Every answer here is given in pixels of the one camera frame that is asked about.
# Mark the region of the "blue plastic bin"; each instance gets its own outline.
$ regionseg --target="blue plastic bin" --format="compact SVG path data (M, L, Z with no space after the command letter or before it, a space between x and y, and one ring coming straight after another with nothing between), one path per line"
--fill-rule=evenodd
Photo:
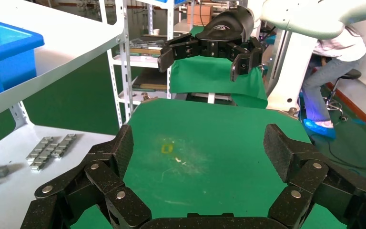
M34 48L42 45L40 34L0 22L0 92L36 77Z
M167 2L167 0L157 0L157 1L160 1L160 2ZM184 1L187 1L187 0L174 0L174 3L175 4L178 4L180 2L184 2Z

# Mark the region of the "yellow tape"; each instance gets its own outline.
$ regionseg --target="yellow tape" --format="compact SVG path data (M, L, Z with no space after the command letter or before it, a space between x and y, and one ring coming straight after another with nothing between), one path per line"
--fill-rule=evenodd
M172 144L167 144L167 145L163 145L161 152L164 154L169 154L173 151L173 145Z

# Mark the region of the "jeans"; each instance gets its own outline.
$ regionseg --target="jeans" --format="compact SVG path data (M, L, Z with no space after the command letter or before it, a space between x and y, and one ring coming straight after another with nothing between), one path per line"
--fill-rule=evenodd
M321 94L321 86L356 68L361 59L345 62L333 58L325 66L322 66L320 56L312 55L302 83L306 117L308 119L314 122L330 121L330 115ZM322 67L314 74L311 74L313 68L318 66Z

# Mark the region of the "green mat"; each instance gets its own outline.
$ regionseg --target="green mat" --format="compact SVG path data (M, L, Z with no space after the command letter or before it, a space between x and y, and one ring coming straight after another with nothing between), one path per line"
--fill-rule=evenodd
M164 99L141 104L129 121L134 154L124 182L154 219L193 212L267 216L285 187L264 153L269 123L309 141L298 121L273 110ZM86 214L74 229L103 227L96 207ZM338 228L346 227L318 205L303 226Z
M193 35L203 27L195 26ZM172 93L230 93L238 106L266 108L262 74L254 68L248 75L241 75L236 82L230 81L231 64L228 59L195 56L175 61L171 72Z

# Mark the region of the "person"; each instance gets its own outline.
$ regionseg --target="person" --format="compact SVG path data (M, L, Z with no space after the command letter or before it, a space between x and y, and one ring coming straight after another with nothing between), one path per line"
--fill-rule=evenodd
M321 95L321 86L356 68L365 54L363 38L351 26L346 26L333 39L317 41L301 87L307 117L304 124L307 128L327 137L336 137L329 111ZM321 56L331 57L332 60L322 66ZM312 73L317 66L322 67Z

